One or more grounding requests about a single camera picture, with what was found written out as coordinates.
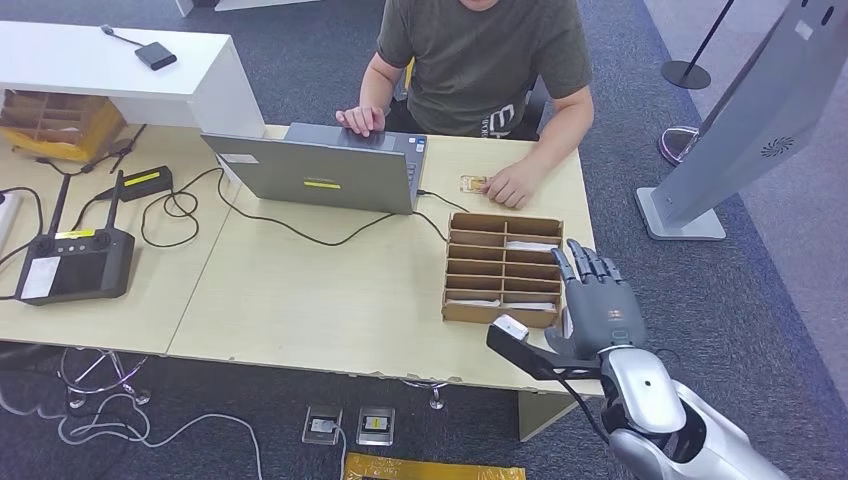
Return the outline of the person's right hand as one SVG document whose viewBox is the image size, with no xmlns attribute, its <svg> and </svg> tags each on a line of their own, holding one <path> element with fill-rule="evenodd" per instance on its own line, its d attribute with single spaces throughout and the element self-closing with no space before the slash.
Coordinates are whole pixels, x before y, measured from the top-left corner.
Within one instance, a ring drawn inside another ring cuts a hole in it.
<svg viewBox="0 0 848 480">
<path fill-rule="evenodd" d="M 337 122 L 362 137 L 385 130 L 385 112 L 380 107 L 357 106 L 335 112 Z"/>
</svg>

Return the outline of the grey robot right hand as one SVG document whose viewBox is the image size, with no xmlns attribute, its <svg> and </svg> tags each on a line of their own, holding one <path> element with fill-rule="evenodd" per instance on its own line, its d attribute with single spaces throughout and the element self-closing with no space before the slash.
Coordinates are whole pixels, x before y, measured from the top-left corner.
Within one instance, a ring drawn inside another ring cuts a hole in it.
<svg viewBox="0 0 848 480">
<path fill-rule="evenodd" d="M 618 347 L 641 347 L 646 326 L 635 294 L 616 264 L 608 257 L 566 241 L 573 259 L 561 248 L 551 254 L 565 287 L 566 309 L 562 323 L 545 329 L 554 352 L 589 361 Z"/>
</svg>

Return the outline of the person's left hand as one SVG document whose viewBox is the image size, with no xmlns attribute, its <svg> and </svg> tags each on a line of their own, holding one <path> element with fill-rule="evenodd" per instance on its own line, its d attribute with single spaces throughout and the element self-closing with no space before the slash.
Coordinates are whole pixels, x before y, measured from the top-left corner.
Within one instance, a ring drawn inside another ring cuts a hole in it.
<svg viewBox="0 0 848 480">
<path fill-rule="evenodd" d="M 532 198 L 546 175 L 545 167 L 525 159 L 489 178 L 481 187 L 481 191 L 494 203 L 511 209 L 521 209 Z"/>
</svg>

